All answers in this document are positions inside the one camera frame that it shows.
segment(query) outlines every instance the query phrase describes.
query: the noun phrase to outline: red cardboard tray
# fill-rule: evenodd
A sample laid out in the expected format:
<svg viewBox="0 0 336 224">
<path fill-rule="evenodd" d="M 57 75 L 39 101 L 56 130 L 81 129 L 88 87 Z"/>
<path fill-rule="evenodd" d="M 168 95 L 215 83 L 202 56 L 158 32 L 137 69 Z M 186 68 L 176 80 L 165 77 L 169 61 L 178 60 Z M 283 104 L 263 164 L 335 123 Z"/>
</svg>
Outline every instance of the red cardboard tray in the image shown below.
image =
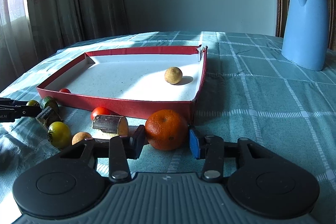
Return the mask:
<svg viewBox="0 0 336 224">
<path fill-rule="evenodd" d="M 63 66 L 40 85 L 42 98 L 92 111 L 105 107 L 119 115 L 147 119 L 161 109 L 172 109 L 193 122 L 206 72 L 207 47 L 130 47 L 86 52 Z M 169 67 L 179 67 L 183 78 L 164 80 Z M 59 92 L 68 88 L 72 93 Z"/>
</svg>

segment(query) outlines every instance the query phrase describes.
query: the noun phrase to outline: blue pitcher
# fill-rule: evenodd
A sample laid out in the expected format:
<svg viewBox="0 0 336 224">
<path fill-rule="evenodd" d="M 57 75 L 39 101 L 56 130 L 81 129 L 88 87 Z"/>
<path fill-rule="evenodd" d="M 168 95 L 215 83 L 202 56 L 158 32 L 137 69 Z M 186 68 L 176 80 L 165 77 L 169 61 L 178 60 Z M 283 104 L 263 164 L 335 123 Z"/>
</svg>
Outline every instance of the blue pitcher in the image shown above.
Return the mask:
<svg viewBox="0 0 336 224">
<path fill-rule="evenodd" d="M 282 55 L 310 70 L 323 69 L 329 37 L 328 0 L 290 0 Z"/>
</svg>

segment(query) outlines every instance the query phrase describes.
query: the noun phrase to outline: table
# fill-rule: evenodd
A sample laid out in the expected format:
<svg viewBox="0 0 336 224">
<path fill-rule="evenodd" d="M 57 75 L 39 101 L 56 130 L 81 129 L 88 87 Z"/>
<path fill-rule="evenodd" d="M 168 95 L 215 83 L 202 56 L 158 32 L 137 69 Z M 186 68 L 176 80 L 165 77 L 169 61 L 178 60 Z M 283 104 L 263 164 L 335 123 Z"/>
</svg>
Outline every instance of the table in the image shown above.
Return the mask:
<svg viewBox="0 0 336 224">
<path fill-rule="evenodd" d="M 328 50 L 321 72 L 301 68 L 281 55 L 282 38 L 225 32 L 152 32 L 79 42 L 59 50 L 6 88 L 0 97 L 41 101 L 36 86 L 83 52 L 120 47 L 207 45 L 207 74 L 195 113 L 201 132 L 225 141 L 248 137 L 305 168 L 320 183 L 312 212 L 321 224 L 334 224 L 336 214 L 336 52 Z M 88 111 L 60 107 L 73 134 L 90 131 Z M 128 118 L 129 125 L 144 120 Z M 0 124 L 0 215 L 11 223 L 18 216 L 11 195 L 15 178 L 56 154 L 45 132 L 31 118 Z M 129 160 L 132 175 L 147 172 L 200 172 L 187 146 L 175 151 L 144 147 L 140 159 Z M 107 176 L 100 159 L 98 172 Z M 224 174 L 235 170 L 227 160 Z"/>
</svg>

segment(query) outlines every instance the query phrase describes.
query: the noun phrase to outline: tablecloth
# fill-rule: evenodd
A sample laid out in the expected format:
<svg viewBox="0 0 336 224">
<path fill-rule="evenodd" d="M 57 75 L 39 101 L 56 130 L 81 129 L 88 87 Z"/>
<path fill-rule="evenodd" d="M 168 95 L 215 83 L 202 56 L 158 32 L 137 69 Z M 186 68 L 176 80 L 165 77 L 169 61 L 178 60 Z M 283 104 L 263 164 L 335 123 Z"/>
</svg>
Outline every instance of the tablecloth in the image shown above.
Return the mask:
<svg viewBox="0 0 336 224">
<path fill-rule="evenodd" d="M 336 52 L 328 50 L 323 71 L 301 68 L 281 55 L 282 38 L 225 32 L 152 32 L 80 42 L 59 50 L 29 70 L 0 97 L 41 101 L 36 86 L 86 51 L 158 45 L 207 45 L 204 88 L 195 113 L 201 132 L 225 141 L 248 137 L 305 168 L 320 183 L 312 215 L 321 224 L 334 224 L 336 214 Z M 60 108 L 73 134 L 89 131 L 88 111 Z M 130 125 L 143 124 L 128 118 Z M 31 118 L 0 124 L 0 223 L 11 223 L 20 212 L 11 194 L 24 170 L 56 154 L 46 134 Z M 148 172 L 200 172 L 204 160 L 193 159 L 187 146 L 162 152 L 144 147 L 138 160 L 129 160 L 132 175 Z M 106 159 L 97 170 L 106 176 Z M 226 160 L 224 173 L 235 170 Z"/>
</svg>

